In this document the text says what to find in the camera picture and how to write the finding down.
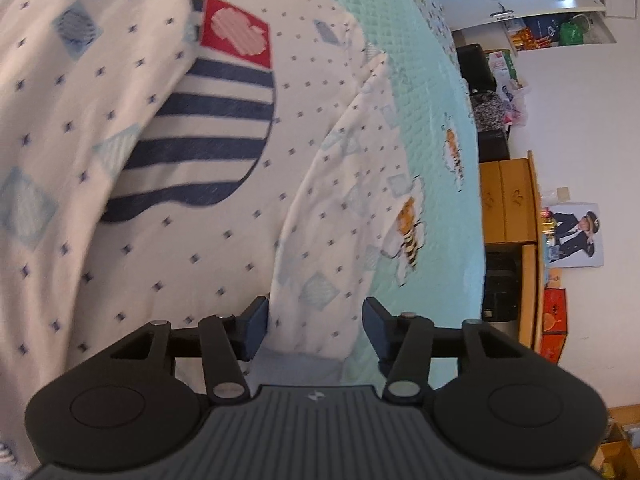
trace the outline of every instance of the white wall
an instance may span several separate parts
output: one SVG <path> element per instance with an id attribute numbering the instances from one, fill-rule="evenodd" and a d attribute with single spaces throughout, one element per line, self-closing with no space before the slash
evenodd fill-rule
<path id="1" fill-rule="evenodd" d="M 600 206 L 605 265 L 565 269 L 561 366 L 609 406 L 640 402 L 640 20 L 607 20 L 617 44 L 522 53 L 529 121 L 511 156 L 533 150 L 542 189 Z"/>

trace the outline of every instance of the photo of person in uniform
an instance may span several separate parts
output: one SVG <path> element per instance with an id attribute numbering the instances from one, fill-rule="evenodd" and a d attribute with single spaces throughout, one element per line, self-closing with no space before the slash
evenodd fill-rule
<path id="1" fill-rule="evenodd" d="M 556 221 L 553 267 L 587 267 L 603 263 L 598 213 L 587 206 L 560 204 L 549 208 Z"/>

